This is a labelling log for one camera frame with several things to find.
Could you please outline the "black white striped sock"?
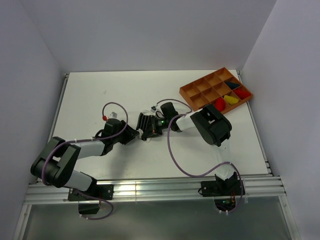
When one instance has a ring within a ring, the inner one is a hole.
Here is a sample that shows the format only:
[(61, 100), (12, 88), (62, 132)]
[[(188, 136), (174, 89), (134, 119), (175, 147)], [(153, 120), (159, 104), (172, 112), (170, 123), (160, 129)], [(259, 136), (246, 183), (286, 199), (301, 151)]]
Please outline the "black white striped sock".
[(150, 110), (143, 110), (137, 120), (136, 131), (139, 133), (139, 138), (143, 141), (150, 142), (154, 135), (155, 127), (153, 121), (155, 120), (155, 114)]

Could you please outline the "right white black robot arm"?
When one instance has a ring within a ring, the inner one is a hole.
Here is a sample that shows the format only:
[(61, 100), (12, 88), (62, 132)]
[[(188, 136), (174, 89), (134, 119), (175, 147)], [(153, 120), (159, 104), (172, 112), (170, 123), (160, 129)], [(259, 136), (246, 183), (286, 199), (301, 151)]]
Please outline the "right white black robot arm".
[(189, 111), (179, 114), (172, 102), (167, 102), (161, 107), (162, 117), (156, 115), (150, 117), (150, 124), (143, 133), (144, 138), (155, 138), (162, 135), (163, 130), (173, 132), (183, 132), (189, 129), (197, 129), (202, 139), (210, 146), (215, 147), (219, 163), (200, 175), (193, 175), (183, 170), (176, 159), (170, 145), (170, 133), (167, 134), (167, 147), (169, 155), (176, 167), (186, 176), (192, 178), (205, 177), (216, 171), (216, 189), (222, 195), (229, 194), (236, 183), (240, 174), (237, 168), (231, 163), (229, 139), (231, 137), (232, 125), (230, 121), (213, 105), (207, 104), (196, 111)]

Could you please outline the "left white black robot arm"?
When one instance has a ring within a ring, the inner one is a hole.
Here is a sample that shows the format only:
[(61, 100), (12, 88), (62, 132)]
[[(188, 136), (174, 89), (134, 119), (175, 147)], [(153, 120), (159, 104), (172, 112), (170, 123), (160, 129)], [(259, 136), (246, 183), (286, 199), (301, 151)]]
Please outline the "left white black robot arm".
[(55, 136), (33, 162), (30, 173), (49, 186), (70, 188), (74, 192), (78, 190), (86, 200), (100, 196), (110, 200), (111, 191), (98, 186), (94, 177), (76, 171), (76, 162), (88, 157), (105, 156), (115, 144), (126, 145), (138, 135), (139, 132), (124, 120), (110, 118), (104, 128), (88, 140), (66, 141)]

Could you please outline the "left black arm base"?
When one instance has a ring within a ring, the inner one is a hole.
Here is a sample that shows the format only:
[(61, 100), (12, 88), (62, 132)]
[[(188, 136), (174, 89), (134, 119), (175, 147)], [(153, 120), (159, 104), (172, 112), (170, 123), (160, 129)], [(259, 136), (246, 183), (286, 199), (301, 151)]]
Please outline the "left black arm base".
[(67, 200), (69, 202), (78, 202), (78, 213), (82, 217), (89, 219), (101, 219), (102, 217), (93, 217), (101, 209), (102, 204), (110, 206), (110, 212), (106, 217), (113, 213), (114, 206), (110, 202), (113, 199), (114, 185), (113, 184), (98, 184), (88, 189), (81, 191), (78, 189), (70, 189)]

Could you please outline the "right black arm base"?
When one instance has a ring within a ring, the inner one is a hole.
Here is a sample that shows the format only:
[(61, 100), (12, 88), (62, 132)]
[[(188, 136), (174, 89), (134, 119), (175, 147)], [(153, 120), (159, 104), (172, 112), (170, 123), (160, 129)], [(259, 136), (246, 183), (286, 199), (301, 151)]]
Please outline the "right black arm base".
[(245, 194), (241, 182), (237, 180), (208, 180), (200, 183), (198, 193), (203, 197), (231, 197)]

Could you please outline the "red Christmas sock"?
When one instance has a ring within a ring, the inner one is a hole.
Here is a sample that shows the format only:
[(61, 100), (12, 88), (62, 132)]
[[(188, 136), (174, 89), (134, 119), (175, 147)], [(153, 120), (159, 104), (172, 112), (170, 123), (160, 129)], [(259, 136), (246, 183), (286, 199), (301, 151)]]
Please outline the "red Christmas sock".
[(221, 98), (221, 97), (218, 98), (214, 103), (214, 107), (220, 112), (224, 111), (226, 109), (225, 100), (223, 98)]

